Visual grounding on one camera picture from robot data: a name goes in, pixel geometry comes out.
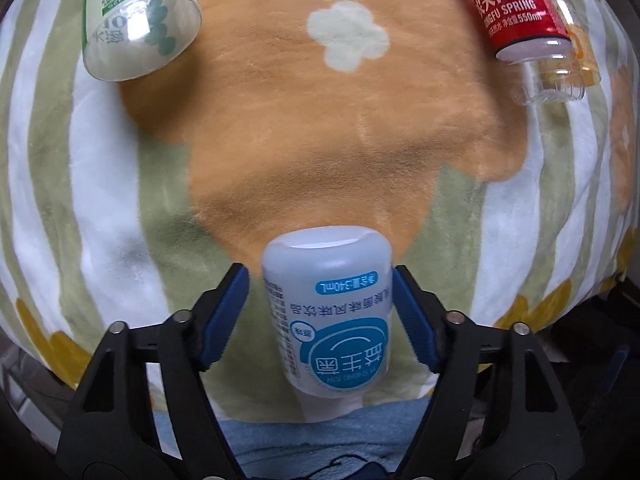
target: red label water bottle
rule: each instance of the red label water bottle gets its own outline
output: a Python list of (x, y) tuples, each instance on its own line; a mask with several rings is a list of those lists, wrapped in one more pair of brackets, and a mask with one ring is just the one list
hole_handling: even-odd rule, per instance
[(498, 59), (518, 63), (571, 53), (571, 39), (551, 0), (474, 1)]

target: red label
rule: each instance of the red label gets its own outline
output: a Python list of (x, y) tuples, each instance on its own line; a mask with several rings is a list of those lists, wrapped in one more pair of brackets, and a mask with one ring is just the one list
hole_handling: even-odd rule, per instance
[(475, 1), (496, 52), (532, 38), (569, 39), (551, 0)]

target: striped fabric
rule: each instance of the striped fabric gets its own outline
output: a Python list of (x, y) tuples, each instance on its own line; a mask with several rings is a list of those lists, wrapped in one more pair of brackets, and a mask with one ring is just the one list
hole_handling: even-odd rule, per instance
[[(571, 1), (601, 84), (580, 102), (527, 109), (526, 158), (507, 180), (442, 166), (397, 260), (482, 324), (538, 330), (610, 288), (630, 257), (638, 62), (604, 0)], [(84, 69), (82, 2), (15, 0), (0, 25), (0, 326), (71, 386), (109, 323), (154, 324), (189, 308), (232, 261), (194, 213), (191, 145), (142, 134), (118, 86)], [(327, 419), (434, 385), (396, 317), (390, 371), (373, 390), (328, 405), (299, 396), (257, 278), (224, 358), (203, 376), (219, 416)], [(162, 409), (157, 367), (150, 380)]]

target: white stripe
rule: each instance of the white stripe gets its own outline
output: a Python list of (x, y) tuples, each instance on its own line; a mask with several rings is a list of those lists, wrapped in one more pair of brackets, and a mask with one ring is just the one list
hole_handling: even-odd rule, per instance
[(618, 218), (618, 222), (616, 225), (616, 234), (613, 238), (613, 243), (611, 245), (612, 260), (615, 259), (616, 255), (618, 254), (618, 250), (620, 248), (620, 242), (622, 241), (622, 235), (625, 232), (625, 223), (626, 223), (626, 218), (624, 216), (620, 216), (620, 218)]
[(611, 74), (607, 67), (607, 41), (605, 35), (604, 22), (600, 13), (599, 5), (606, 5), (604, 2), (596, 3), (594, 0), (584, 0), (587, 16), (589, 19), (589, 36), (591, 38), (591, 44), (593, 52), (598, 63), (598, 68), (602, 75), (601, 86), (604, 90), (605, 100), (607, 102), (607, 116), (602, 117), (607, 135), (604, 141), (604, 152), (602, 155), (602, 164), (600, 166), (600, 181), (596, 194), (596, 206), (594, 212), (594, 225), (593, 225), (593, 238), (591, 241), (591, 254), (589, 263), (587, 265), (584, 280), (580, 284), (578, 293), (574, 298), (575, 301), (580, 301), (594, 286), (597, 280), (602, 276), (596, 276), (598, 265), (600, 263), (600, 257), (604, 250), (604, 243), (607, 236), (607, 228), (609, 226), (610, 216), (610, 200), (611, 200), (611, 175), (610, 175), (610, 158), (611, 158), (611, 145), (609, 132), (609, 123), (611, 117)]
[(163, 322), (162, 281), (138, 220), (137, 127), (118, 86), (95, 80), (78, 60), (69, 132), (81, 270), (104, 322)]
[(577, 300), (583, 300), (585, 295), (593, 288), (596, 281), (603, 276), (596, 276), (600, 257), (604, 250), (604, 243), (609, 227), (609, 216), (611, 208), (611, 176), (610, 165), (611, 145), (607, 141), (604, 145), (604, 154), (600, 167), (600, 185), (596, 195), (596, 209), (594, 212), (593, 240), (591, 243), (591, 255), (584, 280), (578, 290)]
[(482, 206), (482, 243), (470, 316), (493, 325), (513, 304), (531, 269), (540, 230), (543, 147), (538, 115), (529, 107), (527, 158), (516, 176), (489, 184)]
[(424, 382), (422, 388), (420, 388), (420, 393), (418, 394), (418, 398), (421, 399), (424, 396), (428, 395), (428, 393), (436, 387), (436, 383), (440, 378), (440, 374), (429, 374), (427, 380)]
[(6, 58), (14, 39), (15, 22), (24, 0), (14, 0), (0, 22), (0, 75), (4, 73)]
[[(146, 364), (146, 376), (148, 381), (153, 384), (160, 392), (164, 395), (164, 385), (162, 384), (162, 372), (160, 370), (160, 365), (158, 363), (147, 363)], [(230, 420), (228, 416), (225, 415), (225, 412), (220, 408), (220, 406), (216, 403), (215, 400), (211, 398), (209, 394), (207, 394), (207, 398), (211, 403), (211, 408), (213, 409), (213, 413), (216, 415), (218, 421)]]
[[(20, 12), (20, 8), (22, 7), (22, 3), (24, 0), (14, 0), (9, 9), (7, 10), (2, 22), (0, 23), (0, 75), (4, 73), (4, 68), (6, 66), (6, 60), (9, 56), (9, 49), (11, 48), (11, 43), (14, 39), (14, 31), (16, 25), (16, 19), (18, 17), (18, 13)], [(2, 283), (2, 287), (4, 288), (9, 301), (13, 305), (15, 305), (15, 300), (18, 299), (18, 289), (15, 286), (14, 277), (9, 272), (8, 267), (6, 266), (6, 259), (4, 257), (4, 250), (0, 245), (0, 282)], [(15, 337), (14, 332), (9, 329), (6, 323), (2, 322), (2, 329), (5, 333), (12, 339), (16, 344), (18, 344), (17, 338)]]
[(638, 214), (637, 209), (638, 209), (638, 197), (636, 196), (631, 206), (629, 207), (629, 210), (627, 211), (626, 215), (621, 216), (620, 219), (618, 220), (618, 226), (619, 226), (618, 228), (620, 229), (620, 234), (616, 233), (617, 239), (612, 247), (612, 256), (614, 259), (617, 259), (618, 257), (618, 252), (620, 251), (620, 246), (622, 245), (622, 241), (625, 239), (626, 231), (629, 229), (629, 227), (631, 227), (632, 222), (636, 221), (636, 215)]
[(60, 277), (36, 205), (29, 168), (29, 127), (38, 68), (60, 0), (41, 0), (18, 64), (8, 135), (9, 187), (14, 213), (14, 248), (33, 301), (48, 332), (70, 332), (60, 314)]
[(626, 39), (626, 32), (620, 20), (613, 12), (613, 10), (609, 7), (606, 2), (602, 3), (602, 8), (604, 9), (605, 14), (611, 20), (613, 24), (613, 29), (616, 32), (616, 37), (618, 38), (618, 67), (628, 65), (628, 43)]
[(567, 280), (578, 261), (584, 238), (584, 220), (591, 187), (591, 179), (598, 163), (598, 141), (596, 138), (589, 102), (567, 103), (574, 146), (574, 203), (558, 238), (556, 238), (556, 261), (545, 296)]

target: white flower pattern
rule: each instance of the white flower pattern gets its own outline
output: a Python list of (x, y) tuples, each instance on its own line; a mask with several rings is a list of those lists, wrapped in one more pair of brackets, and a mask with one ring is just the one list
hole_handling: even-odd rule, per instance
[(354, 72), (363, 58), (377, 59), (389, 48), (386, 30), (358, 2), (336, 2), (315, 10), (306, 22), (309, 36), (324, 45), (324, 62), (338, 72)]

